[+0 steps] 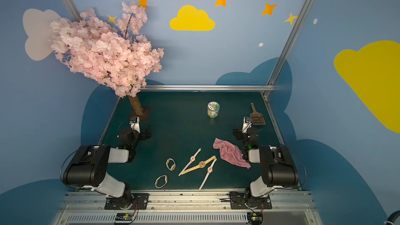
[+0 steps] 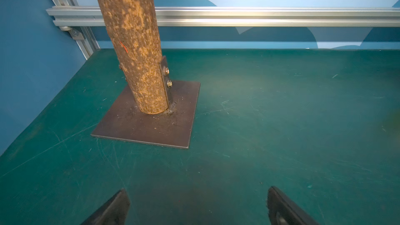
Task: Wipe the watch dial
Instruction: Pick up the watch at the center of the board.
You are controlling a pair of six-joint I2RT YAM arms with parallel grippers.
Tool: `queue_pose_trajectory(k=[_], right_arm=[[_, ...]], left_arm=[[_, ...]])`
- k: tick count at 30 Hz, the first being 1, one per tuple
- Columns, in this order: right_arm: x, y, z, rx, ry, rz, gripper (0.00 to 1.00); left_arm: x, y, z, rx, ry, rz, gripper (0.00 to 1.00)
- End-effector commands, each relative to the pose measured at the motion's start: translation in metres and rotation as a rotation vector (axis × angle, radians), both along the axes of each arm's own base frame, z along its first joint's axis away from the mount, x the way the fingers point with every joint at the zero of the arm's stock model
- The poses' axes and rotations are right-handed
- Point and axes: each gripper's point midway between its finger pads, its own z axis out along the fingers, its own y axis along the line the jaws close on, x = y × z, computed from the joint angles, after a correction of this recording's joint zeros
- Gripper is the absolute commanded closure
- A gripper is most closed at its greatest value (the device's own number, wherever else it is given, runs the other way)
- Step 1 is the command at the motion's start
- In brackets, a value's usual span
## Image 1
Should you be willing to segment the pink cloth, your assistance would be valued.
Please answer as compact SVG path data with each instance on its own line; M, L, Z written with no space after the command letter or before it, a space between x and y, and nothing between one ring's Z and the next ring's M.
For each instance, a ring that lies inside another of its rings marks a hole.
M213 148L219 150L220 158L222 160L225 160L226 162L238 167L246 169L251 168L251 165L243 159L241 150L236 145L228 141L215 138Z

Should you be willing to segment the cream looped watch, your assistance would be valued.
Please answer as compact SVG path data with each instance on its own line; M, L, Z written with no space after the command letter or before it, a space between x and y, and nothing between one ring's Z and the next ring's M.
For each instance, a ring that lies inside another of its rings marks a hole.
M155 180L155 187L157 189L162 189L168 183L168 176L162 175Z
M175 162L175 160L172 159L172 158L168 158L168 159L166 160L166 167L167 167L167 169L168 169L169 171L174 171L175 168L176 168L176 162Z

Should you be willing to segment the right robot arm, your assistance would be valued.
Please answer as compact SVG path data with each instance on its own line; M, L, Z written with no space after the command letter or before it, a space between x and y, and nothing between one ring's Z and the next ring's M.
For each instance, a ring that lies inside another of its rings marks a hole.
M246 189L245 199L265 198L275 190L301 187L300 177L291 152L285 145L258 145L258 130L253 127L233 129L233 136L243 142L242 159L248 164L260 164L260 176Z

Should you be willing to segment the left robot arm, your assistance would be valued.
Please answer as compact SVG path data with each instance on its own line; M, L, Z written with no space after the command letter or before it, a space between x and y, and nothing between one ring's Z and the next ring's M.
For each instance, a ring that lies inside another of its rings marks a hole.
M148 194L133 194L129 184L118 181L107 172L109 164L131 163L140 141L151 138L151 127L143 131L124 129L118 136L118 148L110 145L82 145L63 171L66 186L90 189L106 196L106 210L145 210Z

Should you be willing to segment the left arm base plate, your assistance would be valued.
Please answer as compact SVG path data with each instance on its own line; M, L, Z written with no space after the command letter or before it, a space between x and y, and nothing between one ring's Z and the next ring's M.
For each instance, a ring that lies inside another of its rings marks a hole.
M149 203L148 193L131 193L120 198L106 198L105 210L146 210Z

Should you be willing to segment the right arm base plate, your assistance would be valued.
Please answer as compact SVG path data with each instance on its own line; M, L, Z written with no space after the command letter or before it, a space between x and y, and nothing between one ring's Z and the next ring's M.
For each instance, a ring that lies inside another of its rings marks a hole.
M248 193L230 192L228 194L231 209L272 209L272 201L269 195L253 197Z

